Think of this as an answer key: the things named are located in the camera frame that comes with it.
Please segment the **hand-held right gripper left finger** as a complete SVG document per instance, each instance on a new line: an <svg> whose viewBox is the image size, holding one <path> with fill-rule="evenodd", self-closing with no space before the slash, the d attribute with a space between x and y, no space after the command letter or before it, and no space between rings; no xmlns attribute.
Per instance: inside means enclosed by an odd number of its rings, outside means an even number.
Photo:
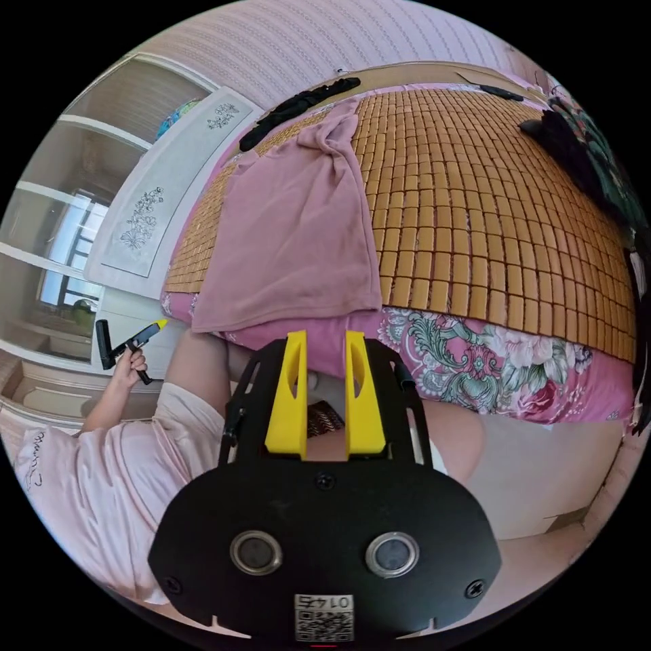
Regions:
<svg viewBox="0 0 651 651"><path fill-rule="evenodd" d="M264 445L276 456L307 457L307 332L290 332L284 340L279 379Z"/></svg>

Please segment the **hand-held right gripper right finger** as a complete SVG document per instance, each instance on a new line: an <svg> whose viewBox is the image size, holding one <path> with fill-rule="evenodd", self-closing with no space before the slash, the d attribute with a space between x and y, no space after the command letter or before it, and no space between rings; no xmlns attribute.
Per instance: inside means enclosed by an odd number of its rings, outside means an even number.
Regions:
<svg viewBox="0 0 651 651"><path fill-rule="evenodd" d="M349 460L381 455L386 447L366 340L351 330L345 335L345 439Z"/></svg>

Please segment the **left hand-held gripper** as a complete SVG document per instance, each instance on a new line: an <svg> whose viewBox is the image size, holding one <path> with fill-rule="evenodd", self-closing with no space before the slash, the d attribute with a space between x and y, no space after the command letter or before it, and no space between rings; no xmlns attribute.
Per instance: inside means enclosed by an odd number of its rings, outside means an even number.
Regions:
<svg viewBox="0 0 651 651"><path fill-rule="evenodd" d="M140 330L137 332L135 335L132 337L128 338L126 341L122 342L119 344L116 348L113 349L113 361L115 365L117 365L118 359L121 357L121 355L127 350L130 349L131 351L134 351L135 348L143 348L144 345L156 334L158 334L164 327L167 325L168 320L167 319L158 319L157 321L154 321L153 323L149 324L147 327L145 327L143 330ZM146 374L141 374L141 382L144 383L145 385L151 384L152 380L148 375L148 372Z"/></svg>

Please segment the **person's left hand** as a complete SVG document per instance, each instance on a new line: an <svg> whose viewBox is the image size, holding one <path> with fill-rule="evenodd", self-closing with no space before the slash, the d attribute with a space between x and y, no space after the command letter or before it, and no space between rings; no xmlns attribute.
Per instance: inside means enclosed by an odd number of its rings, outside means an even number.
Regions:
<svg viewBox="0 0 651 651"><path fill-rule="evenodd" d="M111 384L118 389L130 391L147 373L147 364L141 348L127 349L117 361Z"/></svg>

